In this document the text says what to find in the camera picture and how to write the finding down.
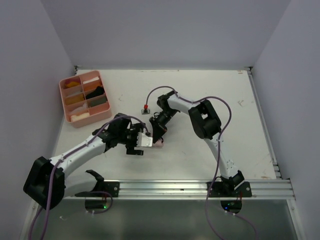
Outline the pink underwear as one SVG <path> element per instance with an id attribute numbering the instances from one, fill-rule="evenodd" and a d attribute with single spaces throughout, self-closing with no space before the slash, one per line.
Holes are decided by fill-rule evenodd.
<path id="1" fill-rule="evenodd" d="M 162 137 L 152 144 L 153 148 L 162 148 L 163 146 L 164 146 L 164 139 Z"/>

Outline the olive green underwear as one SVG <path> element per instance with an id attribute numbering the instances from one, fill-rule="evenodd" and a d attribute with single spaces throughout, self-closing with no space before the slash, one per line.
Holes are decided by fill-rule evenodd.
<path id="1" fill-rule="evenodd" d="M 95 98 L 91 101 L 89 101 L 89 107 L 92 108 L 92 107 L 95 107 L 95 106 L 98 106 L 98 105 L 101 105 L 101 104 L 104 104 L 108 101 L 108 99 L 105 97 L 105 96 L 102 96 L 102 97 L 99 97 L 99 98 Z"/>

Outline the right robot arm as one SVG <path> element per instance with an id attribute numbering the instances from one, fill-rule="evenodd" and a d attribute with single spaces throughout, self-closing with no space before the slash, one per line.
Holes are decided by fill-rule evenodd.
<path id="1" fill-rule="evenodd" d="M 153 143 L 162 140 L 168 130 L 166 124 L 176 113 L 188 115 L 193 131 L 204 140 L 217 161 L 221 181 L 214 183 L 210 189 L 219 190 L 221 194 L 228 197 L 235 196 L 241 190 L 245 178 L 233 160 L 222 152 L 222 133 L 226 128 L 222 127 L 222 122 L 209 98 L 204 97 L 192 101 L 172 90 L 159 96 L 156 104 L 161 108 L 161 112 L 149 119 L 152 126 Z"/>

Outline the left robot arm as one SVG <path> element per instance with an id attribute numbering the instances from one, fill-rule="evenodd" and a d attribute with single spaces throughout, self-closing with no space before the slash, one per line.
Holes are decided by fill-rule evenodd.
<path id="1" fill-rule="evenodd" d="M 145 123 L 132 123 L 133 116 L 118 113 L 72 149 L 46 159 L 37 158 L 27 176 L 23 191 L 45 210 L 56 207 L 63 198 L 84 193 L 106 197 L 104 178 L 94 170 L 74 180 L 70 175 L 89 160 L 121 144 L 129 155 L 143 155 L 142 147 L 151 147 L 153 138 Z"/>

